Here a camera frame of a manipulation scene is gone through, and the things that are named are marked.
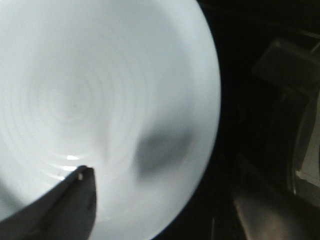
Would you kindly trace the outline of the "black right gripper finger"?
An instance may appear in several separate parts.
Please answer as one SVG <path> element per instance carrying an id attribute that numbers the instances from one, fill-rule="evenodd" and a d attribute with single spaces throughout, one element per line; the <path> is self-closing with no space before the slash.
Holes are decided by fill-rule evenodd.
<path id="1" fill-rule="evenodd" d="M 2 240 L 87 240 L 96 220 L 95 170 L 79 166 L 45 195 L 0 222 Z"/>

